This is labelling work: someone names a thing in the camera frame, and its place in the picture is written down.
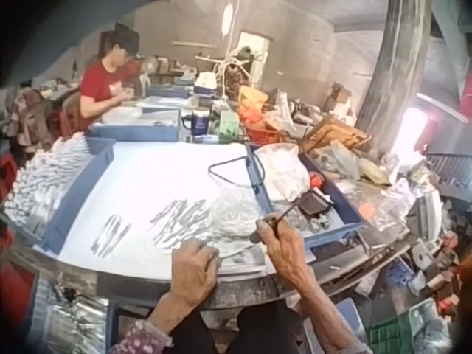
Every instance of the black hair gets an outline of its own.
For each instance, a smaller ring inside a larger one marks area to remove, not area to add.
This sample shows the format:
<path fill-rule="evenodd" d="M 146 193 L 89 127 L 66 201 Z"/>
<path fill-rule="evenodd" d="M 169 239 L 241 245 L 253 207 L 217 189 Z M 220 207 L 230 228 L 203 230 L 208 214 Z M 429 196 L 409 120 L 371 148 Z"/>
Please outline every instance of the black hair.
<path fill-rule="evenodd" d="M 110 45 L 117 45 L 124 49 L 128 55 L 135 55 L 139 50 L 139 33 L 130 29 L 114 31 L 110 37 Z"/>

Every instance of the elderly hand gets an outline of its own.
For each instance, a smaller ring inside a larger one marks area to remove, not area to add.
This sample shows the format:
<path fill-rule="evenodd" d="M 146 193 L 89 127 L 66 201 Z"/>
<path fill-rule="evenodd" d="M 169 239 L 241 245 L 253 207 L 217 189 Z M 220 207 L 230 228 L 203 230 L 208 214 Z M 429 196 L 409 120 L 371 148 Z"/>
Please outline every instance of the elderly hand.
<path fill-rule="evenodd" d="M 279 217 L 280 213 L 274 213 L 265 219 Z M 305 245 L 297 230 L 288 225 L 285 219 L 277 224 L 277 236 L 264 220 L 258 220 L 256 224 L 260 238 L 267 245 L 267 255 L 278 274 L 297 289 L 313 278 L 313 271 L 305 260 Z"/>
<path fill-rule="evenodd" d="M 216 285 L 221 259 L 218 250 L 192 238 L 172 253 L 170 295 L 196 308 Z"/>

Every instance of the cable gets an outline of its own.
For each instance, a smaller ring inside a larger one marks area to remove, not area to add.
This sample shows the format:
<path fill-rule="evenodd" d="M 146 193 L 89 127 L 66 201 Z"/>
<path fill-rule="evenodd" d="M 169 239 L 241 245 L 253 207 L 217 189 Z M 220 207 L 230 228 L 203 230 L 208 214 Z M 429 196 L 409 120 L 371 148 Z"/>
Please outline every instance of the cable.
<path fill-rule="evenodd" d="M 214 175 L 215 177 L 229 183 L 229 184 L 232 184 L 236 187 L 242 187 L 242 188 L 254 188 L 254 187 L 259 187 L 260 185 L 262 185 L 264 183 L 264 180 L 266 179 L 266 170 L 264 169 L 264 166 L 262 164 L 262 162 L 260 161 L 259 159 L 259 156 L 257 156 L 256 154 L 253 155 L 255 157 L 255 160 L 256 160 L 256 164 L 258 164 L 260 166 L 260 171 L 262 173 L 261 177 L 260 177 L 260 182 L 256 183 L 256 184 L 251 184 L 250 186 L 246 186 L 244 184 L 238 184 L 238 183 L 235 183 L 233 181 L 230 181 L 229 179 L 227 179 L 226 177 L 223 177 L 222 175 L 216 173 L 215 171 L 213 171 L 212 169 L 214 169 L 215 167 L 218 167 L 218 166 L 223 166 L 225 164 L 231 164 L 233 162 L 236 162 L 236 161 L 239 161 L 239 160 L 243 160 L 243 159 L 247 159 L 248 156 L 241 156 L 241 157 L 238 157 L 236 159 L 231 159 L 231 160 L 228 160 L 228 161 L 224 161 L 224 162 L 218 162 L 216 164 L 211 164 L 210 166 L 208 166 L 208 174 L 211 176 L 211 175 Z"/>

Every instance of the white work surface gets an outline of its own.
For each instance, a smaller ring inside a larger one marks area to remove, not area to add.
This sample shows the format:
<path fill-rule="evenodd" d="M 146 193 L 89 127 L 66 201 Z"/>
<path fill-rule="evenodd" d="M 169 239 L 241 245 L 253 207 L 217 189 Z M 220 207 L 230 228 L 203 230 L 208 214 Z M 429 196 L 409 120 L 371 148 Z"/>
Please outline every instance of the white work surface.
<path fill-rule="evenodd" d="M 244 145 L 239 144 L 116 143 L 113 162 L 84 203 L 57 259 L 94 271 L 169 280 L 170 255 L 156 247 L 155 235 L 148 232 L 149 220 L 177 198 L 204 199 L 211 204 L 221 185 L 228 184 L 209 178 L 208 166 L 245 155 Z M 235 183 L 250 185 L 244 160 L 216 167 L 215 172 Z M 99 258 L 90 248 L 113 214 L 121 215 L 124 223 L 133 226 L 108 257 Z M 307 251 L 307 261 L 313 260 Z M 266 257 L 265 268 L 249 276 L 267 273 L 274 273 L 274 269 Z"/>

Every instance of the hanging light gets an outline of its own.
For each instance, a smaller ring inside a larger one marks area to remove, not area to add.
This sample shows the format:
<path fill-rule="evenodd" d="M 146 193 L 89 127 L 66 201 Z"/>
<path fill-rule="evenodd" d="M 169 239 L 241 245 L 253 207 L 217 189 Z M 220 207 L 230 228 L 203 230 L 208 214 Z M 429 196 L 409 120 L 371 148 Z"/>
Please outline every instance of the hanging light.
<path fill-rule="evenodd" d="M 225 38 L 226 35 L 229 33 L 232 19 L 233 19 L 233 4 L 228 3 L 224 9 L 223 23 L 221 24 L 221 34 L 223 35 L 223 38 Z"/>

